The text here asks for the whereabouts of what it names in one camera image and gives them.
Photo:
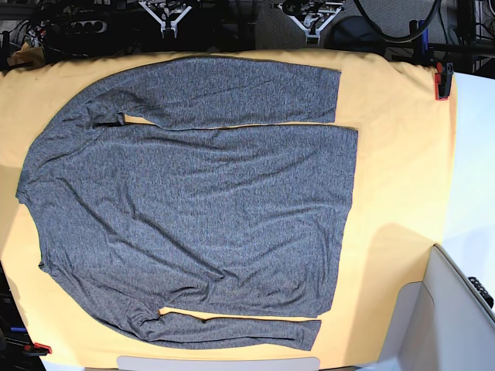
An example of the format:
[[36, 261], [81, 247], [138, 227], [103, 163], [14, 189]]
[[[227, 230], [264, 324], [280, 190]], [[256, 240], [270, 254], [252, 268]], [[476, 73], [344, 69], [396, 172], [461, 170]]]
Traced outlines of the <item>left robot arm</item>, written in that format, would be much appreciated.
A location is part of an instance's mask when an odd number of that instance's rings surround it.
[[325, 28], [345, 11], [345, 1], [285, 0], [272, 8], [283, 12], [301, 29], [308, 45], [319, 45]]

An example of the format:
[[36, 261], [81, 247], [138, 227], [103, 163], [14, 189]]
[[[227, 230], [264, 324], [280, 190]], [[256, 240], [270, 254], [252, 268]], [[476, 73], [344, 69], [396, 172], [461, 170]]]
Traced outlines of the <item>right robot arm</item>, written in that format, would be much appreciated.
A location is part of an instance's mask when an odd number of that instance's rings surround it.
[[196, 1], [138, 1], [138, 4], [159, 24], [162, 38], [178, 35], [181, 21], [195, 8]]

